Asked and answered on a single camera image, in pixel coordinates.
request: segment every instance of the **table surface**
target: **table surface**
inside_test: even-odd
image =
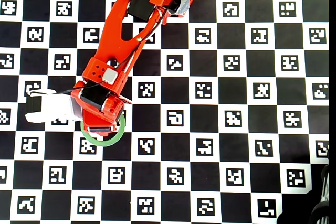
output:
[[[28,123],[31,90],[81,79],[115,1],[0,0],[0,224],[306,223],[328,163],[329,0],[195,0],[144,46],[114,146]],[[125,18],[123,38],[144,26]]]

